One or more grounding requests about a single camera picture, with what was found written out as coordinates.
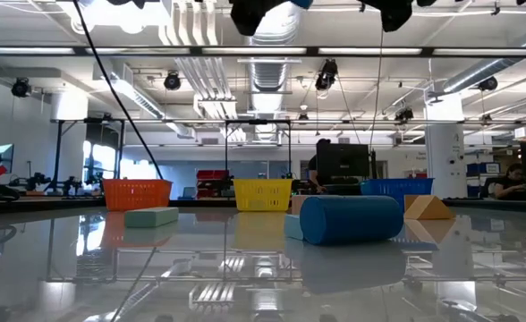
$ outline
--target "blue bin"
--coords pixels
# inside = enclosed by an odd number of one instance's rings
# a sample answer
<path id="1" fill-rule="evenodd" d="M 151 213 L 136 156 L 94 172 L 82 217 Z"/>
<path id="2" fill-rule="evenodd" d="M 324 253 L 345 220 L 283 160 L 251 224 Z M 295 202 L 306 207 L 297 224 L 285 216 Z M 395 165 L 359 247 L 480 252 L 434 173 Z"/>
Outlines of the blue bin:
<path id="1" fill-rule="evenodd" d="M 361 183 L 364 196 L 388 196 L 398 201 L 404 211 L 404 195 L 432 193 L 434 179 L 372 179 Z"/>

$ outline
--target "person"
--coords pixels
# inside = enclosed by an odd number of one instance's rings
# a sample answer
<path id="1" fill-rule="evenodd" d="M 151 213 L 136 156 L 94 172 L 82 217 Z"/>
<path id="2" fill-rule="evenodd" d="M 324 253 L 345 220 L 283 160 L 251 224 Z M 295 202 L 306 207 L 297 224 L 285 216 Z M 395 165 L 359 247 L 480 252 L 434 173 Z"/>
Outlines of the person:
<path id="1" fill-rule="evenodd" d="M 513 164 L 494 187 L 494 197 L 498 200 L 526 200 L 526 180 L 523 167 Z"/>
<path id="2" fill-rule="evenodd" d="M 330 143 L 331 140 L 329 139 L 321 139 L 317 142 L 317 147 L 319 147 L 322 144 Z M 309 161 L 309 177 L 310 181 L 315 186 L 315 189 L 318 193 L 327 191 L 327 188 L 325 188 L 325 184 L 329 184 L 331 178 L 329 176 L 320 175 L 320 173 L 318 172 L 317 155 L 312 157 Z"/>

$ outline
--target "white column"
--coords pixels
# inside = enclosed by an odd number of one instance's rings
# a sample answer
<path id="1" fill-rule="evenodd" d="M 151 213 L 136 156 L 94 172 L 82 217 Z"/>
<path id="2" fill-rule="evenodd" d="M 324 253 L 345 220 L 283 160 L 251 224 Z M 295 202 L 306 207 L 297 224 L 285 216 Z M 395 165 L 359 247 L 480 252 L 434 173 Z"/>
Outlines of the white column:
<path id="1" fill-rule="evenodd" d="M 428 120 L 462 120 L 460 95 L 441 97 L 442 102 L 426 104 Z M 426 127 L 428 178 L 434 178 L 433 194 L 439 198 L 468 197 L 461 124 L 435 124 Z"/>
<path id="2" fill-rule="evenodd" d="M 53 94 L 52 96 L 52 119 L 54 120 L 81 120 L 88 116 L 88 98 L 86 94 L 77 90 Z M 65 123 L 63 131 L 66 131 L 72 123 Z M 56 143 L 56 124 L 53 125 Z M 67 180 L 69 176 L 75 176 L 81 180 L 84 152 L 82 145 L 86 139 L 86 124 L 76 123 L 63 135 L 60 147 L 60 166 L 58 181 Z"/>

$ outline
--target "reflective tabletop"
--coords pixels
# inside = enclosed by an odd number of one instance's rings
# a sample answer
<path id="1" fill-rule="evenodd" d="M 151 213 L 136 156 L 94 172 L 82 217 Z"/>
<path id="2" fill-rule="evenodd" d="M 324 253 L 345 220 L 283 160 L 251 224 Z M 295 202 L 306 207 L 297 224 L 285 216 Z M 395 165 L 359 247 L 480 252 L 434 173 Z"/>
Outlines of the reflective tabletop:
<path id="1" fill-rule="evenodd" d="M 343 247 L 225 208 L 153 229 L 101 208 L 0 219 L 0 321 L 526 321 L 526 214 L 454 211 Z"/>

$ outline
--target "orange basket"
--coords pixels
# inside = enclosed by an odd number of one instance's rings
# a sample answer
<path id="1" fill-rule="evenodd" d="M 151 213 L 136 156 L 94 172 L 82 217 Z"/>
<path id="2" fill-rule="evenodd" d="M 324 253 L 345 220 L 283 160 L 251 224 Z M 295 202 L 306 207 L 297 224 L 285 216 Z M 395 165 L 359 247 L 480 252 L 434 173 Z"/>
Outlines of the orange basket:
<path id="1" fill-rule="evenodd" d="M 110 211 L 167 207 L 172 183 L 166 180 L 104 180 L 106 207 Z"/>

